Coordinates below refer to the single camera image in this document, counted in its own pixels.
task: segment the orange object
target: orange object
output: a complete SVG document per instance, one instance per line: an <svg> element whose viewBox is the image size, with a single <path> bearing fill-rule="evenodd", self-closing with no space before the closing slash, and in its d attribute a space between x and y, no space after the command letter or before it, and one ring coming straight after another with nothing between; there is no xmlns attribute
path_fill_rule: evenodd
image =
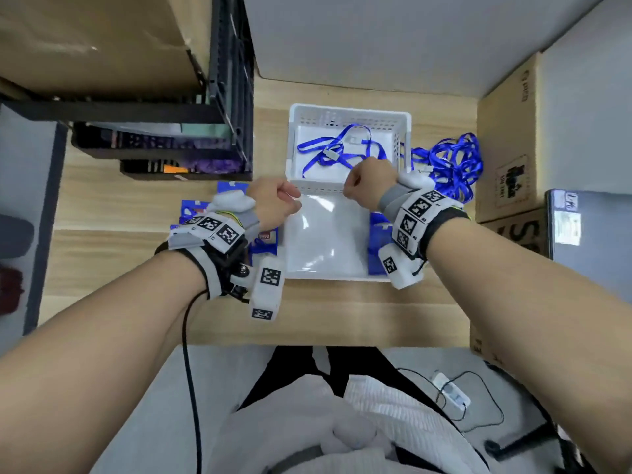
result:
<svg viewBox="0 0 632 474"><path fill-rule="evenodd" d="M162 169L162 172L175 174L175 173L188 173L189 170L188 168L181 168L180 166L173 166L170 164L166 164L164 168Z"/></svg>

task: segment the brown cardboard box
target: brown cardboard box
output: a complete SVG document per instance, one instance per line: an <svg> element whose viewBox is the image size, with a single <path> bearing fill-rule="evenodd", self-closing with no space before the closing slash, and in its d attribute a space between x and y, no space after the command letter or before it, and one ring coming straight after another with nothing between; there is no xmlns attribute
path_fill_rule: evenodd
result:
<svg viewBox="0 0 632 474"><path fill-rule="evenodd" d="M476 184L476 221L483 223L543 206L537 158L534 54L478 103L477 136L484 171Z"/></svg>
<svg viewBox="0 0 632 474"><path fill-rule="evenodd" d="M0 0L0 76L45 96L200 91L211 0Z"/></svg>
<svg viewBox="0 0 632 474"><path fill-rule="evenodd" d="M544 208L497 219L489 223L481 223L481 225L518 243L528 250L532 250L544 256L548 255L547 212ZM471 323L470 349L473 353L486 361L504 368L502 359L496 355L494 348L490 346L489 342L485 341L478 333L476 327Z"/></svg>

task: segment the black metal rack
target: black metal rack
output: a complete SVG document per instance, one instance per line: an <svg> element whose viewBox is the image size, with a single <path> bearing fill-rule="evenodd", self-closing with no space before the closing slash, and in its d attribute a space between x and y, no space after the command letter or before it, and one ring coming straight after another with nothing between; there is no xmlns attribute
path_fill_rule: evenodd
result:
<svg viewBox="0 0 632 474"><path fill-rule="evenodd" d="M212 0L209 77L201 70L200 94L167 100L5 100L12 110L30 120L61 120L73 123L71 143L99 159L233 159L243 160L244 175L195 174L174 178L172 174L140 175L138 164L121 163L121 172L135 179L252 179L254 50L243 0ZM116 148L102 142L100 130L91 122L156 122L226 124L229 149Z"/></svg>

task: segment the black pants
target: black pants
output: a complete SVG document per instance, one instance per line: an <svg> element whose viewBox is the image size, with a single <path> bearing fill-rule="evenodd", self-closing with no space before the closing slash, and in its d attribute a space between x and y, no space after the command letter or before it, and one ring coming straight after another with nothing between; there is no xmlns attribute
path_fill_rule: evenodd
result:
<svg viewBox="0 0 632 474"><path fill-rule="evenodd" d="M278 346L264 373L243 401L240 409L267 397L275 390L292 384L305 374L322 376L334 394L344 396L349 374L371 376L389 387L405 392L420 403L430 407L454 425L414 382L409 380L390 363L377 348L327 348L331 374L322 373L312 357L312 346Z"/></svg>

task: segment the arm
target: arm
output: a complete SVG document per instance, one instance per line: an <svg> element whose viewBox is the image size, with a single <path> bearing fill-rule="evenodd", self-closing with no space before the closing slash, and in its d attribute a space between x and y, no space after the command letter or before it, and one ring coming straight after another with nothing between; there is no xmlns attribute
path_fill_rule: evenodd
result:
<svg viewBox="0 0 632 474"><path fill-rule="evenodd" d="M255 182L261 230L300 207L295 187ZM180 342L206 289L196 265L162 252L63 310L0 359L0 470L88 472Z"/></svg>
<svg viewBox="0 0 632 474"><path fill-rule="evenodd" d="M396 182L368 159L345 195L377 209ZM431 237L429 262L456 302L603 472L632 462L632 308L575 271L467 219Z"/></svg>

